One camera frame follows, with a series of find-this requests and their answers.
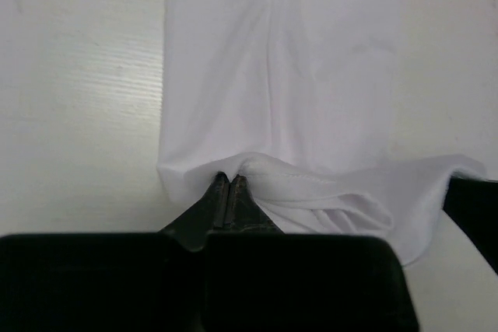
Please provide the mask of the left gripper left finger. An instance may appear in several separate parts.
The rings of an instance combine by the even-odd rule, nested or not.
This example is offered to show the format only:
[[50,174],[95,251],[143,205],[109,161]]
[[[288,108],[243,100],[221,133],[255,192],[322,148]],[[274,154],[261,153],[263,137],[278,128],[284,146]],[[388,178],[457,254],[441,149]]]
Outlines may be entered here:
[[3,331],[192,331],[201,250],[226,207],[217,174],[159,232],[15,234],[1,239]]

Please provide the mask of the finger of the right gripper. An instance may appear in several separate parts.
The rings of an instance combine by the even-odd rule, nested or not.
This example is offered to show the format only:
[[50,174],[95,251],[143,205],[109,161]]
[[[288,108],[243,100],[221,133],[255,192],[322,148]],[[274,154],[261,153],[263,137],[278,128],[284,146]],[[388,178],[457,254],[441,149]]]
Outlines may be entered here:
[[452,177],[444,212],[497,273],[498,186],[496,180]]

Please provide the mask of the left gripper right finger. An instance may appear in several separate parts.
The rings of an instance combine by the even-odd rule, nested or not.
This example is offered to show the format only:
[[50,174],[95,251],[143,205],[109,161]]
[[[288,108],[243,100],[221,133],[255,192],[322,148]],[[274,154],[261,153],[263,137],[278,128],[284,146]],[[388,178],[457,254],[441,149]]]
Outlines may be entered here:
[[203,248],[207,331],[417,331],[402,266],[372,236],[276,232],[237,176]]

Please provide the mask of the white t-shirt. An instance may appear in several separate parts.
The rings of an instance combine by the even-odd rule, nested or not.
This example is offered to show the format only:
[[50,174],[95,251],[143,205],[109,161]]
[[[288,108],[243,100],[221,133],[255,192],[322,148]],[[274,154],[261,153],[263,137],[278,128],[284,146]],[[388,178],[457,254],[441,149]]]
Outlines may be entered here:
[[388,158],[400,0],[166,0],[157,169],[194,204],[247,178],[287,233],[372,235],[403,264],[428,247],[463,155]]

